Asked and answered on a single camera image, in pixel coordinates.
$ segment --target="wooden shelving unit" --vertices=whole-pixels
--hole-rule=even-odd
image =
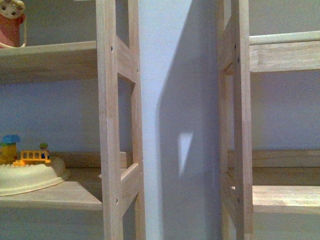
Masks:
[[[0,85],[98,79],[101,146],[100,152],[52,153],[73,167],[71,177],[0,197],[0,207],[103,211],[104,238],[121,240],[123,215],[134,203],[136,239],[146,239],[138,0],[127,7],[129,47],[116,35],[116,1],[96,0],[97,41],[0,50]],[[132,86],[132,152],[120,152],[118,77]]]
[[[237,240],[254,239],[253,213],[320,214],[319,150],[252,149],[251,73],[320,69],[320,31],[249,36],[249,1],[231,1],[225,27],[224,1],[217,5],[219,158],[222,235],[228,216]],[[233,76],[234,147],[226,76]]]

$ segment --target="toy figure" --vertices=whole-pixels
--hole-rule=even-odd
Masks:
[[[0,49],[18,47],[20,45],[20,24],[25,21],[23,14],[25,4],[20,0],[0,0]],[[27,32],[24,26],[24,43]]]
[[[40,144],[40,149],[43,150],[43,151],[47,151],[48,154],[49,154],[48,144],[47,144],[47,143],[45,143],[45,142],[41,143],[41,144]],[[46,156],[45,156],[44,153],[41,153],[41,158],[42,158],[42,159],[45,159],[45,158],[46,158]]]

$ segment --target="yellow toy fence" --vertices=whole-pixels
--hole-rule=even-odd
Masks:
[[[21,159],[13,163],[14,166],[22,167],[32,162],[51,163],[47,150],[42,151],[21,151]]]

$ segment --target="plastic toy base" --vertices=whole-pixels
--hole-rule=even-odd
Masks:
[[[49,164],[0,165],[0,196],[27,193],[57,185],[68,179],[65,162],[52,157]]]

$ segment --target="light patch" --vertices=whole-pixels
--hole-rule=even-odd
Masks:
[[[193,136],[194,136],[193,132],[182,132],[179,135],[178,146],[179,146],[179,176],[180,177],[185,172]]]

